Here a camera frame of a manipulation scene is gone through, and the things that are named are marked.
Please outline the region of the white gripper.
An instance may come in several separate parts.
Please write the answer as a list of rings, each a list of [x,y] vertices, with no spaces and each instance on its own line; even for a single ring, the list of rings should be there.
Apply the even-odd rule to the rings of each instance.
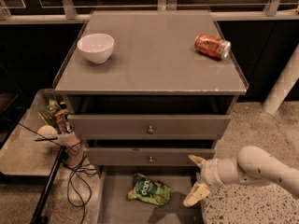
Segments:
[[[194,206],[201,200],[203,200],[209,193],[210,189],[220,189],[223,187],[223,182],[221,181],[218,172],[218,162],[219,159],[205,160],[202,157],[195,155],[189,155],[189,159],[193,161],[201,169],[201,180],[204,183],[196,182],[186,196],[183,204],[186,207]]]

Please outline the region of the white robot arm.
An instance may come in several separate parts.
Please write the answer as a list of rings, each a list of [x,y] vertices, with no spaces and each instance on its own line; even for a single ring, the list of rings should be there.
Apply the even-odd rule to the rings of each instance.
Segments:
[[[200,180],[194,183],[183,201],[186,207],[200,202],[212,190],[231,184],[263,186],[275,183],[299,198],[299,171],[259,147],[242,147],[228,159],[205,160],[195,155],[190,155],[189,159],[200,168]]]

